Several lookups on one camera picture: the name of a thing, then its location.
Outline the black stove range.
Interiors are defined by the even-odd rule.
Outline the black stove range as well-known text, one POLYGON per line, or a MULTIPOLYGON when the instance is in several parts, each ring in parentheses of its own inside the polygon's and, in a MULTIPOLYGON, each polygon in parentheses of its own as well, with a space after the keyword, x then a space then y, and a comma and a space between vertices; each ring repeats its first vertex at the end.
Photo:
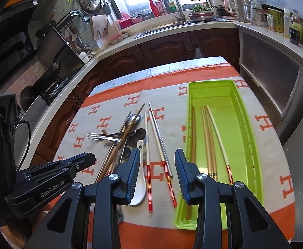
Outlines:
POLYGON ((38 96, 47 95, 52 85, 60 84, 84 65, 55 28, 51 28, 40 41, 37 57, 45 65, 45 72, 33 85, 21 91, 20 104, 25 111, 38 96))

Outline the small steel spoon gold handle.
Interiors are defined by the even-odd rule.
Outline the small steel spoon gold handle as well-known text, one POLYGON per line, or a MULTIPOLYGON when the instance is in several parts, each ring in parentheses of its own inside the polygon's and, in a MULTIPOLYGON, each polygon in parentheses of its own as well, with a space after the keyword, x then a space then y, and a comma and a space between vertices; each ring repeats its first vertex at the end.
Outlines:
MULTIPOLYGON (((122 147, 121 154, 117 158, 116 165, 115 165, 115 172, 117 172, 117 169, 121 163, 128 160, 130 154, 131 154, 131 149, 129 147, 127 147, 126 145, 124 145, 122 147)), ((121 205, 117 205, 117 219, 118 219, 119 224, 122 223, 123 219, 124 219, 124 214, 123 214, 121 205)))

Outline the pink white electric kettle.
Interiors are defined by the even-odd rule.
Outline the pink white electric kettle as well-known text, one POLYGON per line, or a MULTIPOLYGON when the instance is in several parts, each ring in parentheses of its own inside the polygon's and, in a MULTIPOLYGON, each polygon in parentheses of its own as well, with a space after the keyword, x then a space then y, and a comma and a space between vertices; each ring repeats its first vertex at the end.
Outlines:
POLYGON ((237 20, 249 23, 249 2, 250 0, 224 0, 226 12, 237 17, 237 20))

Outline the steel fork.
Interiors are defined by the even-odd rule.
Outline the steel fork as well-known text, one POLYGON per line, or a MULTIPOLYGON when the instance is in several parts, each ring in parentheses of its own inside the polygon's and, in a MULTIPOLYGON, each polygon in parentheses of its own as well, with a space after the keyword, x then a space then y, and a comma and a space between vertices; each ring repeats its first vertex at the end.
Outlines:
POLYGON ((88 139, 94 140, 94 141, 103 141, 108 140, 110 142, 116 142, 119 143, 121 141, 121 138, 123 137, 123 134, 104 134, 104 133, 87 133, 86 136, 88 139))

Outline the dark brown wooden chopstick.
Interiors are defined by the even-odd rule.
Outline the dark brown wooden chopstick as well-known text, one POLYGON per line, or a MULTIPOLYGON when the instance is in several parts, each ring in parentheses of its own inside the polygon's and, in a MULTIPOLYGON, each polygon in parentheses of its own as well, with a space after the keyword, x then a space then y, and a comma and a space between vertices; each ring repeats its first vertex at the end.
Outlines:
MULTIPOLYGON (((192 114, 192 141, 191 141, 191 153, 190 153, 190 161, 192 163, 196 163, 196 118, 195 118, 195 108, 191 107, 191 114, 192 114)), ((187 207, 186 212, 186 219, 191 219, 191 213, 192 213, 192 206, 187 207)))

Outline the large steel spoon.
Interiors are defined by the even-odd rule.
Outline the large steel spoon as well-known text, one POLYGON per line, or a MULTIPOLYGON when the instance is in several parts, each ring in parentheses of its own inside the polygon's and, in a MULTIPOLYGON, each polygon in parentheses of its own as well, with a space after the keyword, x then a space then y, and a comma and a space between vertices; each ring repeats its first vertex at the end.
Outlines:
MULTIPOLYGON (((130 115, 125 121, 124 130, 126 130, 131 124, 137 123, 140 118, 141 118, 141 115, 136 115, 136 114, 130 115)), ((113 172, 113 170, 115 169, 117 155, 118 155, 118 152, 115 153, 113 162, 111 163, 111 165, 106 173, 107 175, 110 175, 113 172)))

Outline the white chopstick red striped end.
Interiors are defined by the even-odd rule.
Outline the white chopstick red striped end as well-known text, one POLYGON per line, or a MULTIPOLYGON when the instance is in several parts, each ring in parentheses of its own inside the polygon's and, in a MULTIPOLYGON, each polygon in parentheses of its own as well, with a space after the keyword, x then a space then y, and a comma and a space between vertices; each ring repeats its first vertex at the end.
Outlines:
POLYGON ((151 187, 151 167, 150 167, 150 153, 148 143, 148 123, 147 113, 145 113, 145 130, 146 130, 146 174, 147 174, 147 200, 148 200, 148 211, 153 212, 152 205, 152 187, 151 187))

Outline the grey metal cabinet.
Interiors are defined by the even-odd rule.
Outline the grey metal cabinet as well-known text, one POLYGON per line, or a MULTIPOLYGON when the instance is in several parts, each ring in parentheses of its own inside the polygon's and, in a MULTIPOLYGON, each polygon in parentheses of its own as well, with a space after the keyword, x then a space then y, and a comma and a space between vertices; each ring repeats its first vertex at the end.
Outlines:
POLYGON ((285 144, 303 118, 303 50, 243 26, 239 39, 240 74, 285 144))

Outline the lime green plastic tray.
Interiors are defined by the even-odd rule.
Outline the lime green plastic tray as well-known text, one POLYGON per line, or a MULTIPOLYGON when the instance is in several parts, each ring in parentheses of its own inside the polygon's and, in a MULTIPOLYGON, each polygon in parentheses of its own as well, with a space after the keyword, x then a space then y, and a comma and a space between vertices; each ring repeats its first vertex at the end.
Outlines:
POLYGON ((263 201, 257 145, 244 100, 233 80, 188 84, 185 155, 218 182, 241 181, 263 201))

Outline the pale chopstick red end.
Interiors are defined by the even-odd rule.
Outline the pale chopstick red end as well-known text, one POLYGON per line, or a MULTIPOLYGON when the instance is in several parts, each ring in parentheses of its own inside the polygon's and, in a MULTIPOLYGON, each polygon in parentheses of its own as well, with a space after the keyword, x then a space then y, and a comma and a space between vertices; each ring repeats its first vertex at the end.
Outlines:
POLYGON ((226 165, 226 170, 227 170, 227 175, 228 175, 228 178, 229 178, 229 183, 230 183, 230 185, 233 185, 233 183, 234 183, 233 174, 232 174, 232 171, 231 171, 230 163, 229 163, 229 160, 228 160, 228 157, 227 157, 227 154, 226 154, 226 150, 225 150, 225 147, 223 145, 222 138, 220 136, 217 124, 216 124, 215 119, 212 115, 210 107, 208 105, 206 105, 205 107, 206 107, 208 115, 211 119, 214 131, 215 131, 216 136, 217 136, 217 140, 219 142, 219 145, 220 145, 220 148, 221 148, 221 151, 222 151, 222 156, 223 156, 223 159, 224 159, 224 162, 225 162, 225 165, 226 165))

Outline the orange beige H-pattern cloth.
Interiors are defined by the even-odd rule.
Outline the orange beige H-pattern cloth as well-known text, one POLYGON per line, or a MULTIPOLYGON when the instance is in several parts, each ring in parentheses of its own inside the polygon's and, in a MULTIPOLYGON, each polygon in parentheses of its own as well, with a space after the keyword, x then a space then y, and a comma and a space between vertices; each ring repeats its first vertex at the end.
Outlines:
MULTIPOLYGON (((289 166, 277 133, 264 108, 238 72, 221 57, 173 63, 121 77, 94 88, 68 127, 54 160, 64 160, 82 152, 93 153, 94 165, 79 172, 75 180, 92 184, 110 149, 104 141, 94 142, 87 133, 119 131, 128 113, 154 111, 170 164, 174 154, 186 147, 188 84, 212 80, 233 80, 248 112, 252 125, 263 183, 264 208, 287 239, 295 228, 294 187, 289 166)), ((186 220, 186 203, 177 177, 167 182, 150 120, 148 143, 150 153, 152 205, 148 201, 123 208, 119 225, 122 248, 193 248, 197 206, 191 220, 186 220)))

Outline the steel kitchen faucet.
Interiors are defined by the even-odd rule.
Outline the steel kitchen faucet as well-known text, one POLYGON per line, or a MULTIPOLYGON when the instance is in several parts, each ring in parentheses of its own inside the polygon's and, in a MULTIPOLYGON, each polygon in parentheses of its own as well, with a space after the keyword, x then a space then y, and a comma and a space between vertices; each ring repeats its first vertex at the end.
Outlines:
POLYGON ((162 0, 166 5, 168 10, 172 10, 174 12, 174 9, 179 12, 179 15, 175 15, 177 21, 182 22, 183 24, 187 23, 187 19, 184 14, 184 10, 182 8, 182 5, 180 3, 180 0, 162 0))

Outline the red spray bottle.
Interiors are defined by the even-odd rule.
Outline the red spray bottle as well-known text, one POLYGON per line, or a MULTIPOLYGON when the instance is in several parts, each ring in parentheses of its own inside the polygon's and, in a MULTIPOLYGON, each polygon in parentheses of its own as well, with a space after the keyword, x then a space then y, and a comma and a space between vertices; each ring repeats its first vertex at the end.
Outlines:
POLYGON ((151 10, 152 10, 153 15, 154 15, 155 17, 161 16, 161 14, 160 14, 160 12, 159 12, 159 10, 158 10, 158 8, 157 8, 157 6, 156 6, 154 0, 149 0, 149 3, 150 3, 150 8, 151 8, 151 10))

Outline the white ceramic soup spoon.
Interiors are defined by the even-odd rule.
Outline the white ceramic soup spoon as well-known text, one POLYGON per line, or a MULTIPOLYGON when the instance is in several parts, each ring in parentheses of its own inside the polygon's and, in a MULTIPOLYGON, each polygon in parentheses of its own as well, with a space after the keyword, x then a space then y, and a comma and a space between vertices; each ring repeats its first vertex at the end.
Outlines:
POLYGON ((143 147, 144 147, 144 141, 138 140, 137 141, 137 149, 140 152, 140 167, 139 167, 139 173, 137 176, 137 182, 136 182, 136 188, 134 192, 133 199, 131 199, 130 206, 138 206, 145 198, 146 194, 146 181, 145 181, 145 175, 144 175, 144 153, 143 153, 143 147))

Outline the bamboo chopstick red black end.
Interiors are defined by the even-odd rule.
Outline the bamboo chopstick red black end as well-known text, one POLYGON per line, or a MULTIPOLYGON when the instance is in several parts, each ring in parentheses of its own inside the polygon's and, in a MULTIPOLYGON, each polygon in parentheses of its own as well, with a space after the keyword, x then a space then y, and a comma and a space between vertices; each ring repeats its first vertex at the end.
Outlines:
POLYGON ((208 168, 208 175, 213 178, 213 166, 212 166, 212 158, 211 158, 211 148, 209 145, 209 134, 208 134, 208 126, 207 126, 207 115, 205 113, 204 106, 201 106, 201 115, 203 121, 203 132, 205 138, 205 149, 206 149, 206 156, 207 156, 207 168, 208 168))

